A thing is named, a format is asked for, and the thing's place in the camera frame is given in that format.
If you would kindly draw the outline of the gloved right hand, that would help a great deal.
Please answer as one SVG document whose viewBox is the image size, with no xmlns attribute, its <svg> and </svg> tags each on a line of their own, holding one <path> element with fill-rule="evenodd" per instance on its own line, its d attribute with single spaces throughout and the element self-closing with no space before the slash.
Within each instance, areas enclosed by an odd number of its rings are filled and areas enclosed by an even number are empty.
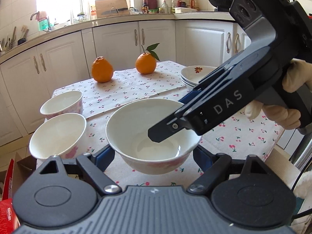
<svg viewBox="0 0 312 234">
<path fill-rule="evenodd" d="M 311 89 L 311 63 L 304 60 L 291 60 L 292 66 L 288 69 L 283 81 L 283 89 L 289 93 L 298 90 L 302 85 L 306 84 Z M 245 106 L 245 115 L 252 120 L 258 117 L 260 112 L 264 112 L 266 117 L 276 122 L 286 130 L 298 128 L 301 113 L 296 109 L 287 109 L 277 105 L 265 105 L 257 100 L 251 101 Z"/>
</svg>

